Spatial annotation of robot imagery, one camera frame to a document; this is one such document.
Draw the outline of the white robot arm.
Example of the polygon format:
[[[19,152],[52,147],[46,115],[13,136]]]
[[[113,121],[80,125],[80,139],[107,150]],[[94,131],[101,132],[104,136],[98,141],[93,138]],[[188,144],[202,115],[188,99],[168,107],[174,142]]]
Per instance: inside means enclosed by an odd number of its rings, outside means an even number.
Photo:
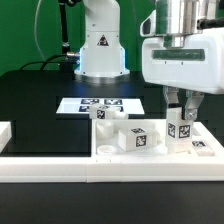
[[[86,39],[75,74],[94,82],[128,74],[118,3],[83,2]],[[218,2],[155,0],[155,9],[140,26],[143,78],[162,85],[169,104],[176,104],[178,90],[184,89],[186,120],[197,117],[204,94],[224,94],[224,18],[216,17]]]

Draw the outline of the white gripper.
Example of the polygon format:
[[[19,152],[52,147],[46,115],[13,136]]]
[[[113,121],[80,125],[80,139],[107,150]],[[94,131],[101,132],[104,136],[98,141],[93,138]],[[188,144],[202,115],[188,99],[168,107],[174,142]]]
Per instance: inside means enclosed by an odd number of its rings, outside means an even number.
[[[178,88],[187,89],[182,119],[196,120],[204,93],[224,94],[224,28],[189,35],[183,48],[171,49],[164,47],[162,36],[155,36],[155,28],[156,11],[153,11],[140,26],[140,34],[145,37],[142,44],[144,80],[164,86],[168,108],[179,105]]]

